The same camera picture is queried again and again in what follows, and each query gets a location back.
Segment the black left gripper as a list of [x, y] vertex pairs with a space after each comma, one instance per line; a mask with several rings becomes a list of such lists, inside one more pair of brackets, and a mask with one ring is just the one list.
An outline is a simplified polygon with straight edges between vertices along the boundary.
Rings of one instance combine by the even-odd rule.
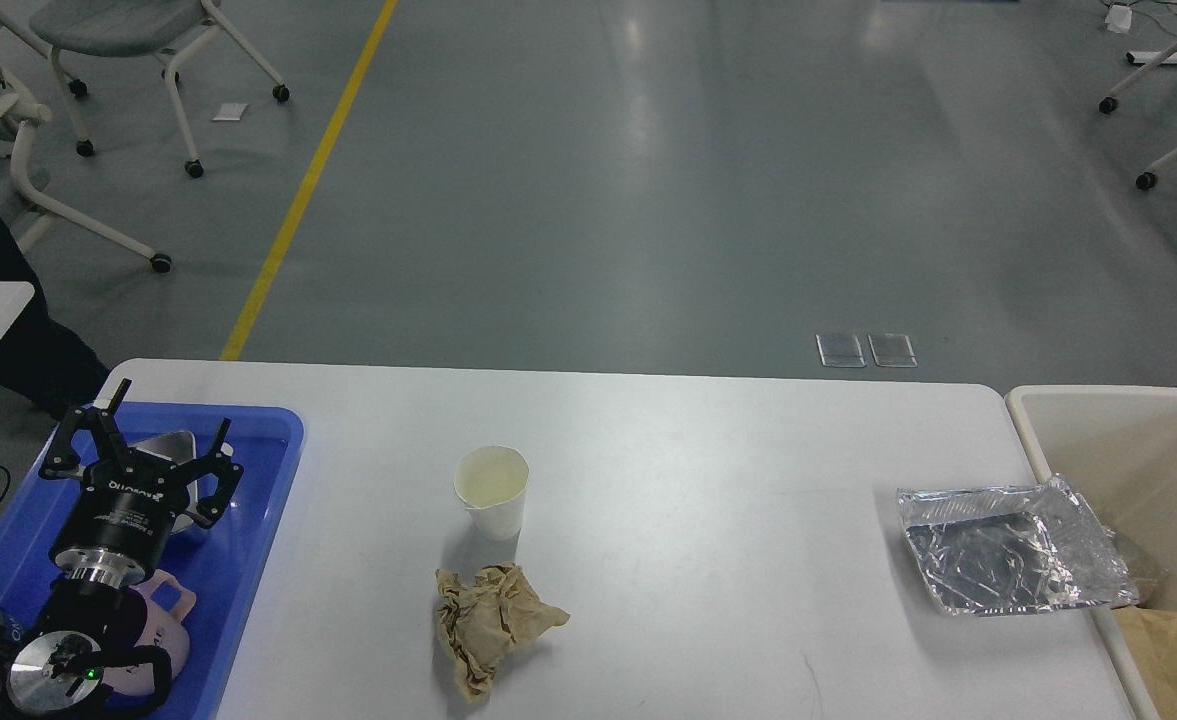
[[[201, 529], [213, 528], [226, 515], [242, 479], [244, 466], [224, 447], [231, 419], [221, 420], [204, 454], [173, 465], [169, 478], [135, 469], [132, 449], [117, 424], [129, 386], [129, 379], [118, 384], [105, 407], [68, 409], [38, 464], [41, 479], [80, 482], [77, 502], [48, 553], [49, 561], [73, 580], [145, 582], [155, 574], [178, 516], [184, 514]], [[75, 448], [79, 436], [93, 445], [89, 462]], [[205, 476], [217, 479], [217, 488], [192, 500], [192, 484]]]

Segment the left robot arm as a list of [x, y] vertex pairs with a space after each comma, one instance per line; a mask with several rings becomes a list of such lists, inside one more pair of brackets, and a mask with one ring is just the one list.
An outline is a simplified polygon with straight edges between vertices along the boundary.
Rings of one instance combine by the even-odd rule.
[[0, 652], [0, 719], [137, 719], [171, 696], [172, 653], [114, 642], [111, 624], [132, 587], [160, 575], [178, 519], [212, 528], [244, 469], [226, 442], [230, 418], [189, 460], [127, 444], [117, 411], [128, 387], [121, 381], [104, 407], [67, 409], [39, 464], [40, 478], [75, 479], [79, 496], [49, 547], [59, 576], [47, 602]]

